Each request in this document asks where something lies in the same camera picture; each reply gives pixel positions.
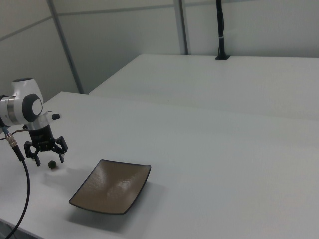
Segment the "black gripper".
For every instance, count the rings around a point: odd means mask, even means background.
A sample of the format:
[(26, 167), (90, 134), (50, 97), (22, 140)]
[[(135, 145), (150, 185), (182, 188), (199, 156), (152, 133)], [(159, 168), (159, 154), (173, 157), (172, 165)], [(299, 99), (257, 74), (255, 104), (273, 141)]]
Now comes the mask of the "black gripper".
[(60, 162), (64, 163), (64, 155), (68, 150), (68, 146), (64, 137), (54, 139), (50, 125), (38, 130), (30, 130), (29, 135), (32, 142), (27, 141), (24, 144), (24, 151), (27, 158), (35, 161), (37, 167), (41, 165), (38, 157), (39, 152), (53, 151), (58, 154)]

